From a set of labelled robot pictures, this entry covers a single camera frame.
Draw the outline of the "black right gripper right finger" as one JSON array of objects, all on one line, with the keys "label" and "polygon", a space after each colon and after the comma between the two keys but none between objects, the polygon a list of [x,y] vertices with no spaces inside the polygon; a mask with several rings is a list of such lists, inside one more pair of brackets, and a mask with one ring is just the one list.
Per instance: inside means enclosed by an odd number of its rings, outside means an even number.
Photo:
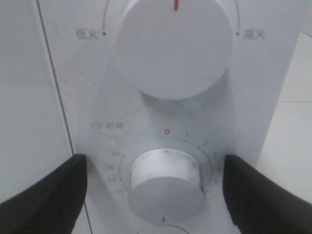
[{"label": "black right gripper right finger", "polygon": [[312,232],[312,205],[236,155],[224,160],[223,195],[234,225],[243,234]]}]

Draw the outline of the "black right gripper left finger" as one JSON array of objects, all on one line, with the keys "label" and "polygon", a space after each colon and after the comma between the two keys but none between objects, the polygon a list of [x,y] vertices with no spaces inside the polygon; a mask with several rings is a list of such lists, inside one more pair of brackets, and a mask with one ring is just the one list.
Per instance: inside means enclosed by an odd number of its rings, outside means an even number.
[{"label": "black right gripper left finger", "polygon": [[2,234],[70,234],[87,191],[86,156],[70,157],[0,205]]}]

